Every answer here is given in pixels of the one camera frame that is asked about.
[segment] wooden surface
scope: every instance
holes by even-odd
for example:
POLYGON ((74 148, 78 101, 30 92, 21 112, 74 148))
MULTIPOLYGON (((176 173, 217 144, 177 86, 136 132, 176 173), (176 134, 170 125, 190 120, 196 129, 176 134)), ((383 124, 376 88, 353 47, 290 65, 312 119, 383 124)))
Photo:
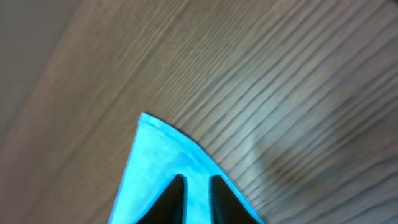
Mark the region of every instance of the wooden surface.
POLYGON ((398 223, 394 1, 81 0, 35 83, 0 223, 106 223, 143 111, 271 223, 398 223))

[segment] blue cloth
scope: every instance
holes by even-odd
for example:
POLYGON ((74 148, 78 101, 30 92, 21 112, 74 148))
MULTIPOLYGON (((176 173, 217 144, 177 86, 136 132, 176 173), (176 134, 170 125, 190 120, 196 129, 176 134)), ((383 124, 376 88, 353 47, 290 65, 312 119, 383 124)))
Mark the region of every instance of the blue cloth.
POLYGON ((163 121, 142 113, 109 224, 135 223, 176 174, 187 180, 185 223, 211 223, 210 177, 221 175, 246 210, 264 223, 242 193, 195 142, 163 121))

